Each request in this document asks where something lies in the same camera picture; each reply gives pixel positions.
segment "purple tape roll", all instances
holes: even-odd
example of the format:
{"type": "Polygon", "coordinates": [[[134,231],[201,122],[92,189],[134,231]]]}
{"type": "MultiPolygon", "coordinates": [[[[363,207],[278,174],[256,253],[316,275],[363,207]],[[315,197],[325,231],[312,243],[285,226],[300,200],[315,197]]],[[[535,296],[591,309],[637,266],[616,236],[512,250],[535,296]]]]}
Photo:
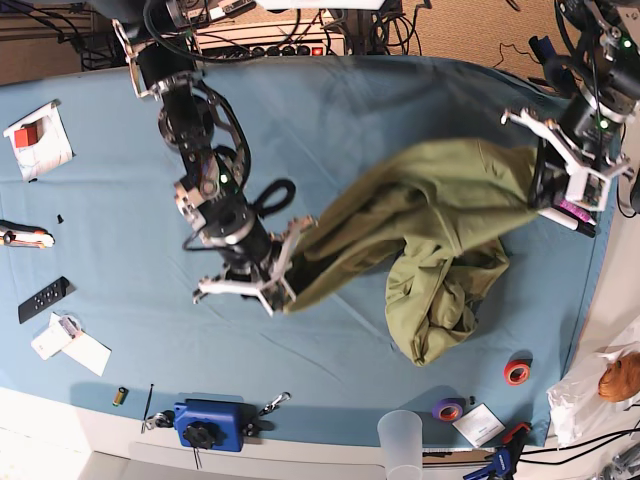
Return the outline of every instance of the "purple tape roll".
{"type": "Polygon", "coordinates": [[[453,422],[462,416],[464,403],[461,398],[445,398],[436,403],[431,415],[441,422],[453,422]]]}

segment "plastic cup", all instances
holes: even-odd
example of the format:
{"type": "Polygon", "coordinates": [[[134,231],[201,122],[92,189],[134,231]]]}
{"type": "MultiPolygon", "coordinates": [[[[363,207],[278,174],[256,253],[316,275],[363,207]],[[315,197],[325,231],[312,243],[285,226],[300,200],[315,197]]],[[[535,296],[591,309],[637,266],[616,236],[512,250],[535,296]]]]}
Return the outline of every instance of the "plastic cup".
{"type": "Polygon", "coordinates": [[[406,410],[387,413],[378,422],[387,480],[422,478],[422,420],[406,410]]]}

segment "green jacket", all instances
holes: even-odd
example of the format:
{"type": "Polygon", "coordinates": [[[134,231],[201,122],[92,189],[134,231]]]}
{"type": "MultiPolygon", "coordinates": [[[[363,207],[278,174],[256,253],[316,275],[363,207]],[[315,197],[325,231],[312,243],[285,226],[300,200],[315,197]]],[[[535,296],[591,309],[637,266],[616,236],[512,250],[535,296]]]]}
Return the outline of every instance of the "green jacket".
{"type": "Polygon", "coordinates": [[[299,242],[287,275],[319,302],[390,255],[389,332],[426,365],[476,328],[471,306],[509,261],[498,236],[533,218],[527,207],[535,149],[477,139],[422,143],[376,165],[337,198],[299,242]]]}

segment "remote control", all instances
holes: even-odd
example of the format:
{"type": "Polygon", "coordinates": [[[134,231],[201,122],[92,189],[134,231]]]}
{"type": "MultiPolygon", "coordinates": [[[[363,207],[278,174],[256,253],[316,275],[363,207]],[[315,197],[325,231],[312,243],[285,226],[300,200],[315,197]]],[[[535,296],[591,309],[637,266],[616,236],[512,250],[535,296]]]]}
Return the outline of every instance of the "remote control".
{"type": "Polygon", "coordinates": [[[35,317],[47,307],[50,307],[59,300],[62,300],[72,291],[69,280],[64,277],[60,277],[51,285],[43,288],[33,295],[29,300],[24,301],[18,307],[18,319],[20,320],[20,323],[22,324],[31,317],[35,317]]]}

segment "red box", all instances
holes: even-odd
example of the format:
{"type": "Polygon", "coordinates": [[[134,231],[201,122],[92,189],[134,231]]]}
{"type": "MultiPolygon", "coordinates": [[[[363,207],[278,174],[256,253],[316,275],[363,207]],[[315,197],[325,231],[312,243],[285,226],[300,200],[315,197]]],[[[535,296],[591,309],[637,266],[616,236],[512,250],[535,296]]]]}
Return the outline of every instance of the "red box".
{"type": "Polygon", "coordinates": [[[38,128],[35,125],[21,128],[13,133],[13,138],[16,148],[30,147],[38,143],[38,128]]]}

